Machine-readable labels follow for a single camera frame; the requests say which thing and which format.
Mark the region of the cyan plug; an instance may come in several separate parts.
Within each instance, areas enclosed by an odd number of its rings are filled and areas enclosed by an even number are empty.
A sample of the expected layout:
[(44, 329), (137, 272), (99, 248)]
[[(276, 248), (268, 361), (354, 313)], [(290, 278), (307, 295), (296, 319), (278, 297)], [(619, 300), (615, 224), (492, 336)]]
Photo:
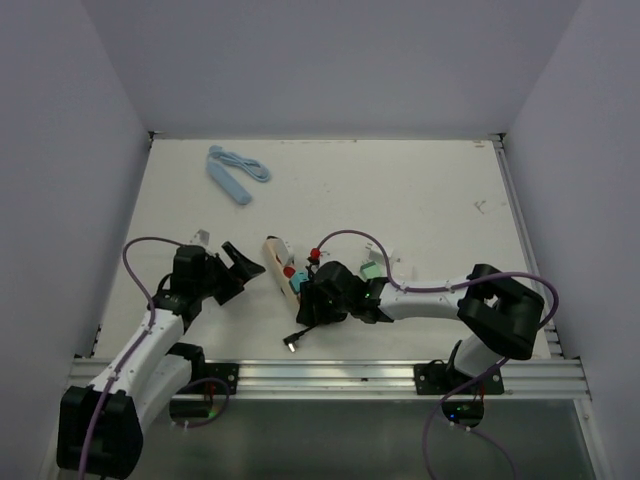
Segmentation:
[(289, 285), (290, 285), (290, 288), (291, 288), (292, 292), (295, 295), (298, 295), (300, 293), (300, 291), (301, 291), (302, 284), (307, 282), (308, 280), (309, 280), (309, 277), (308, 277), (308, 273), (306, 271), (303, 271), (303, 270), (296, 271), (289, 278)]

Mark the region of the beige red power strip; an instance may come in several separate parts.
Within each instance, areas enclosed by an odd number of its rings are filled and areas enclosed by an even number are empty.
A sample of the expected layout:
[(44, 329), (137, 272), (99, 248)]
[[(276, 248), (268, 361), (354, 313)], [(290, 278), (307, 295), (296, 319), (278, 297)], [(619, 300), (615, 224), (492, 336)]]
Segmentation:
[(290, 310), (296, 313), (299, 308), (299, 299), (298, 295), (292, 292), (289, 285), (289, 278), (296, 272), (295, 261), (286, 266), (278, 261), (274, 251), (275, 240), (278, 238), (280, 237), (268, 236), (263, 243), (262, 252), (268, 271), (272, 274), (277, 286), (283, 293)]

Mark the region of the green plug adapter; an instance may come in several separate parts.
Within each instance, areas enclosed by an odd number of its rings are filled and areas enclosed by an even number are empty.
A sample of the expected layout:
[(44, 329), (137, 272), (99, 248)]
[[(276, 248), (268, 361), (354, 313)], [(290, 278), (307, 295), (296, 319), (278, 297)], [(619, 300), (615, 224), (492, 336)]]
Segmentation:
[(375, 278), (381, 278), (384, 276), (383, 270), (375, 261), (368, 261), (363, 263), (359, 268), (360, 276), (364, 280), (371, 280)]

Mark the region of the light blue power strip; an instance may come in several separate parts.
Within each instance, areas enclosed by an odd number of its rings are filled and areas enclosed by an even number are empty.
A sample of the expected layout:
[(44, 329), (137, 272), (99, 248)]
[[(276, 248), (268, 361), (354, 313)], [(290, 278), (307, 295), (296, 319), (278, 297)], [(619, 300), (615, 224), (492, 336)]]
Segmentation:
[(208, 161), (206, 172), (238, 205), (252, 202), (253, 196), (221, 164)]

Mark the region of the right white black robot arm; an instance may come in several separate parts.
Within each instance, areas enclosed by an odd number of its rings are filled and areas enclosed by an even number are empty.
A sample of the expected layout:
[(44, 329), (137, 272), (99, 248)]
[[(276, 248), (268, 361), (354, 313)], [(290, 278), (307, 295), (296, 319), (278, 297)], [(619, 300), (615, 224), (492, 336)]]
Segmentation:
[(481, 374), (503, 359), (532, 358), (544, 301), (513, 276), (477, 264), (461, 279), (443, 285), (388, 277), (363, 280), (330, 261), (301, 283), (296, 322), (307, 328), (339, 323), (351, 316), (367, 324), (418, 318), (462, 322), (471, 335), (452, 351), (445, 379), (468, 392)]

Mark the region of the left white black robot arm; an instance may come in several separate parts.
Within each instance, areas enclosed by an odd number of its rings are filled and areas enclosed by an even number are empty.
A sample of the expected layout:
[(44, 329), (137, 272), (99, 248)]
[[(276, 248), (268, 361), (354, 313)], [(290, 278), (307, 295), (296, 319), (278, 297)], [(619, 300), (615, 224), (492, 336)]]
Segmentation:
[(56, 464), (80, 478), (128, 478), (146, 431), (174, 395), (233, 393), (225, 377), (208, 374), (202, 347), (182, 339), (205, 300), (224, 305), (265, 269), (229, 242), (222, 246), (227, 261), (201, 245), (175, 247), (171, 271), (156, 291), (143, 292), (147, 311), (123, 349), (86, 386), (71, 386), (61, 398)]

